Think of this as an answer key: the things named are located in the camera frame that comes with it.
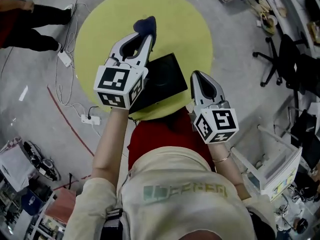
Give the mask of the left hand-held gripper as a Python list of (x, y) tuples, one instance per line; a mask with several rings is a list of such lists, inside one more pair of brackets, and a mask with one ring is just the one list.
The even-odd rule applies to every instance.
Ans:
[(102, 105), (124, 110), (132, 107), (144, 89), (144, 80), (149, 73), (144, 66), (152, 44), (151, 34), (141, 42), (140, 34), (134, 32), (113, 45), (110, 58), (98, 67), (93, 85)]

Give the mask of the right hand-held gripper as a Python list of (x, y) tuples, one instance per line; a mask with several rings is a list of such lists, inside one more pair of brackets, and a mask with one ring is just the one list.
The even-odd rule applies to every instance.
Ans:
[(190, 77), (191, 97), (194, 100), (192, 130), (205, 144), (224, 143), (238, 131), (235, 109), (225, 100), (222, 87), (208, 74), (195, 70)]

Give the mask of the dark blue cloth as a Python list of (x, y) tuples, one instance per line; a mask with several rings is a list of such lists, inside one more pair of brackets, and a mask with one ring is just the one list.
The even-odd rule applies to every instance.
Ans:
[(136, 47), (140, 45), (145, 37), (152, 35), (151, 51), (153, 51), (157, 38), (157, 24), (154, 16), (149, 16), (146, 19), (140, 19), (133, 25), (133, 30), (138, 33), (137, 40), (134, 41)]

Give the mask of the black plastic tray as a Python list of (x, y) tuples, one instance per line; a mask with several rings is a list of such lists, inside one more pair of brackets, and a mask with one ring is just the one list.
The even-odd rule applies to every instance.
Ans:
[(188, 89), (174, 53), (148, 62), (146, 68), (148, 69), (147, 81), (143, 91), (129, 110), (131, 114)]

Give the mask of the person's right forearm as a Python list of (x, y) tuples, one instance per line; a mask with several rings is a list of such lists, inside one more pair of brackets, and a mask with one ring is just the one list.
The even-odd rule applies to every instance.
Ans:
[(241, 200), (251, 197), (247, 191), (241, 172), (224, 143), (208, 144), (209, 152), (216, 172), (224, 176), (235, 187)]

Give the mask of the grey metal equipment rack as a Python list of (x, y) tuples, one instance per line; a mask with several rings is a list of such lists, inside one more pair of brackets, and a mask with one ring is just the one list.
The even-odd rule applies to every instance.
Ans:
[[(0, 184), (0, 240), (62, 240), (65, 225), (45, 215), (49, 205), (58, 197), (50, 187), (32, 181), (16, 192), (7, 182)], [(23, 210), (21, 197), (30, 189), (43, 202), (39, 213), (31, 216)]]

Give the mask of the round table with green tablecloth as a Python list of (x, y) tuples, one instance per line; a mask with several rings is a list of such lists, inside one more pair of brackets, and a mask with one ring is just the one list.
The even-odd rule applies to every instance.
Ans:
[(133, 25), (154, 16), (156, 41), (149, 55), (154, 61), (173, 53), (184, 79), (190, 82), (194, 71), (209, 74), (213, 60), (213, 45), (209, 27), (186, 0), (104, 0), (86, 18), (75, 42), (75, 71), (88, 97), (104, 111), (94, 92), (98, 67), (105, 64), (114, 44), (134, 33)]

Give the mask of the red skirt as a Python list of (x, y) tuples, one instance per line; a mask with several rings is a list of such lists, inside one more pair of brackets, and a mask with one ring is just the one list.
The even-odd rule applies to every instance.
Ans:
[(168, 116), (141, 121), (132, 132), (128, 148), (128, 169), (144, 154), (162, 147), (182, 147), (198, 153), (215, 171), (209, 147), (193, 131), (186, 107)]

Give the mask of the white power strip black plug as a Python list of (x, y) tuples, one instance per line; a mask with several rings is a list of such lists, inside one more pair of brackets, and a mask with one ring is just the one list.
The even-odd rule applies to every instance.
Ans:
[(84, 124), (99, 126), (101, 124), (101, 118), (99, 116), (91, 115), (90, 118), (86, 114), (80, 116), (81, 122)]

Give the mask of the black office chair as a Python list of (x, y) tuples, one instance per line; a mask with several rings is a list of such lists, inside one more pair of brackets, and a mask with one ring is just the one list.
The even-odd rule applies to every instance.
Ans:
[(272, 76), (277, 73), (276, 84), (278, 86), (285, 81), (288, 89), (301, 94), (308, 91), (320, 98), (320, 58), (300, 53), (297, 45), (302, 45), (304, 41), (301, 39), (293, 41), (287, 34), (284, 34), (279, 52), (276, 52), (271, 37), (266, 37), (265, 41), (270, 44), (272, 57), (258, 51), (252, 53), (254, 58), (262, 57), (272, 63), (269, 75), (265, 81), (260, 83), (260, 86), (265, 87)]

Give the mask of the white round bowl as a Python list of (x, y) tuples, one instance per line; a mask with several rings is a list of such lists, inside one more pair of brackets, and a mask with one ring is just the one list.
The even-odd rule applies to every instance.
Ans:
[(265, 15), (262, 13), (260, 15), (260, 22), (261, 22), (261, 27), (265, 32), (269, 33), (270, 35), (275, 34), (276, 26), (278, 24), (278, 20), (275, 16)]

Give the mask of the cream printed shirt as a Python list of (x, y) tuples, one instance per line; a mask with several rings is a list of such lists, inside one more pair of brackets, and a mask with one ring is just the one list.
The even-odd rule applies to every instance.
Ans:
[(268, 196), (241, 200), (228, 179), (183, 147), (144, 154), (119, 189), (107, 179), (89, 179), (63, 240), (106, 239), (102, 230), (116, 209), (122, 211), (124, 240), (179, 240), (196, 231), (215, 233), (221, 240), (275, 240), (277, 234)]

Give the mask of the open black equipment case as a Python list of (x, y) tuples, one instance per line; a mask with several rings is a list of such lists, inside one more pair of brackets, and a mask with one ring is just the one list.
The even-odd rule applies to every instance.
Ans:
[(51, 158), (45, 158), (36, 144), (31, 141), (25, 141), (23, 148), (31, 164), (42, 176), (52, 182), (61, 180), (61, 175), (57, 171), (54, 161)]

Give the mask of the table with white checked cover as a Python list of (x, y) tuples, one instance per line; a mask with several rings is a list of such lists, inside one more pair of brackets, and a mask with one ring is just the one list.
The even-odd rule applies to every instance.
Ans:
[(36, 174), (36, 168), (24, 152), (21, 137), (9, 140), (0, 149), (0, 171), (16, 192), (26, 188)]

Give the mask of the dark blue bag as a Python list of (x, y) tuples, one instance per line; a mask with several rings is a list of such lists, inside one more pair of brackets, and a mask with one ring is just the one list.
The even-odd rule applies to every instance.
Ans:
[(27, 188), (26, 193), (21, 196), (21, 207), (30, 216), (38, 214), (43, 205), (44, 202), (29, 188)]

